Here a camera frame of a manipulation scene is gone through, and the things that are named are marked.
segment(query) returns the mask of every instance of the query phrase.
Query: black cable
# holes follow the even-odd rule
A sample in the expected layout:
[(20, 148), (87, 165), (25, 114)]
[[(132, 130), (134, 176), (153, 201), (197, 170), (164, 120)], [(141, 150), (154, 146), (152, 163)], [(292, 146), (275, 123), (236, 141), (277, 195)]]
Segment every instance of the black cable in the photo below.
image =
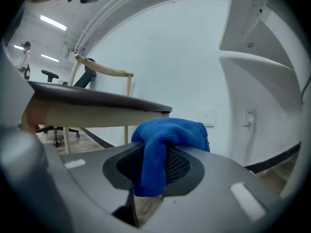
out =
[(303, 95), (305, 94), (305, 91), (306, 91), (306, 89), (307, 89), (307, 87), (308, 87), (310, 81), (311, 81), (311, 74), (310, 74), (310, 76), (309, 76), (309, 78), (308, 78), (308, 81), (307, 81), (305, 87), (302, 89), (301, 97), (300, 97), (301, 104), (304, 104), (304, 103), (303, 103)]

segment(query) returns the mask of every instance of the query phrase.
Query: office chair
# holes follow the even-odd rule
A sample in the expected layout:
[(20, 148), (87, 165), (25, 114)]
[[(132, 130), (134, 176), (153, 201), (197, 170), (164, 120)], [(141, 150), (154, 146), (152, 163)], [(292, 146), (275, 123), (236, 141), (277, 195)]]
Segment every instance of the office chair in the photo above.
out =
[[(86, 66), (85, 66), (84, 70), (85, 70), (84, 74), (77, 81), (77, 83), (74, 85), (75, 87), (85, 88), (92, 80), (94, 80), (96, 78), (96, 72), (95, 71), (91, 70), (90, 68), (88, 68)], [(48, 72), (48, 71), (45, 71), (45, 70), (42, 70), (41, 72), (48, 76), (48, 82), (52, 82), (53, 78), (56, 78), (56, 79), (59, 78), (58, 75), (56, 75), (56, 74), (54, 74), (52, 72)], [(54, 130), (54, 139), (55, 139), (54, 146), (55, 147), (59, 147), (59, 142), (58, 142), (58, 139), (57, 139), (57, 131), (58, 130), (63, 131), (64, 128), (63, 127), (56, 127), (56, 126), (46, 126), (46, 127), (42, 128), (38, 133), (40, 133), (40, 132), (47, 133), (50, 130)], [(80, 134), (79, 134), (78, 130), (69, 129), (69, 132), (76, 133), (76, 137), (80, 138)]]

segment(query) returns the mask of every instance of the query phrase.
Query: person in white shirt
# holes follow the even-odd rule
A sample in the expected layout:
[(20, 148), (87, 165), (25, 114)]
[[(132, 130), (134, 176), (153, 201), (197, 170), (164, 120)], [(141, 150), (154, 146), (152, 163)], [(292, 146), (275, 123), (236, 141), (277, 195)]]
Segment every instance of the person in white shirt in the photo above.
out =
[(25, 75), (25, 72), (27, 71), (27, 67), (29, 64), (30, 56), (28, 51), (30, 49), (30, 46), (31, 44), (29, 41), (26, 41), (24, 43), (23, 55), (18, 58), (17, 63), (15, 65), (22, 75)]

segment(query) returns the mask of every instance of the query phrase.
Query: power socket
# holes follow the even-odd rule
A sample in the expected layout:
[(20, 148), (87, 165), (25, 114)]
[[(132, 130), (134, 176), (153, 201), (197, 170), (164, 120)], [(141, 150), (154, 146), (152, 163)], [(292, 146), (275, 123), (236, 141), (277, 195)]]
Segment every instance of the power socket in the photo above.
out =
[(257, 110), (256, 109), (244, 109), (243, 110), (243, 126), (251, 126), (248, 122), (248, 117), (251, 115), (254, 118), (254, 123), (257, 122)]

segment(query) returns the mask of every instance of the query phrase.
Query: white tape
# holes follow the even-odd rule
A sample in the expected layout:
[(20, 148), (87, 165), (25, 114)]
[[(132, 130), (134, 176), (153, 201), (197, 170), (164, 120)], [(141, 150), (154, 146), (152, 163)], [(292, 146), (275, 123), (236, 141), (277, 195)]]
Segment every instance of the white tape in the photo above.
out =
[(260, 219), (266, 214), (265, 209), (244, 186), (243, 182), (233, 184), (230, 187), (230, 190), (240, 204), (242, 210), (252, 222)]
[(71, 162), (68, 162), (68, 163), (65, 163), (65, 167), (67, 169), (71, 169), (71, 168), (75, 168), (75, 167), (78, 167), (78, 166), (83, 166), (86, 162), (82, 159), (80, 160), (77, 160), (77, 161), (71, 161)]

